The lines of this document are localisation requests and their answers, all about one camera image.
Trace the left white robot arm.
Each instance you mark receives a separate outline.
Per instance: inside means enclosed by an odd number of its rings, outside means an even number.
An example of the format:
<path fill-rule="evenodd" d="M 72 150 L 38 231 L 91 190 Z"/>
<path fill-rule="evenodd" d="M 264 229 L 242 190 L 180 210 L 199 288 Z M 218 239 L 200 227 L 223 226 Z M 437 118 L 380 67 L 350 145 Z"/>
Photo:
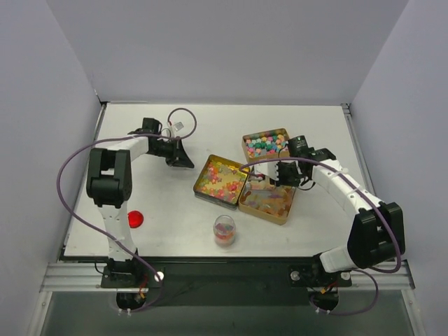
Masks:
<path fill-rule="evenodd" d="M 142 155 L 154 155 L 164 158 L 170 167 L 194 168 L 177 134 L 182 129 L 181 122 L 168 120 L 167 135 L 163 136 L 160 121 L 144 118 L 142 126 L 125 139 L 106 148 L 90 150 L 86 192 L 98 207 L 108 237 L 105 270 L 110 275 L 117 274 L 125 287 L 133 288 L 142 279 L 127 211 L 132 194 L 132 162 Z"/>

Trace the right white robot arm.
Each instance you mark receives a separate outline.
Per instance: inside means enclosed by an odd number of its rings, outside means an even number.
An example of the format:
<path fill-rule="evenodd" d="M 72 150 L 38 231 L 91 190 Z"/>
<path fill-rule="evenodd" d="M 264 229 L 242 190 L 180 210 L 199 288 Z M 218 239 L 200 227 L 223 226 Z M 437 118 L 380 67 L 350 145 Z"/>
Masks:
<path fill-rule="evenodd" d="M 311 266 L 315 284 L 324 286 L 345 270 L 371 269 L 392 274 L 400 269 L 405 252 L 403 210 L 364 189 L 327 148 L 310 147 L 304 136 L 287 143 L 288 157 L 268 166 L 273 183 L 298 187 L 311 181 L 324 189 L 351 219 L 347 243 L 322 252 Z"/>

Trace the clear glass jar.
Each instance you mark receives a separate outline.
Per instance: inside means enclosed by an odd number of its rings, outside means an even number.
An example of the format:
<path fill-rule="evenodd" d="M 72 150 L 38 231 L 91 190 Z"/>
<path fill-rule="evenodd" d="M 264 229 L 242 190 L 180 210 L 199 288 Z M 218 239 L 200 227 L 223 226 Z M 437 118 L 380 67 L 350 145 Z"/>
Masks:
<path fill-rule="evenodd" d="M 236 224 L 232 217 L 221 215 L 213 224 L 214 241 L 222 247 L 231 246 L 235 242 Z"/>

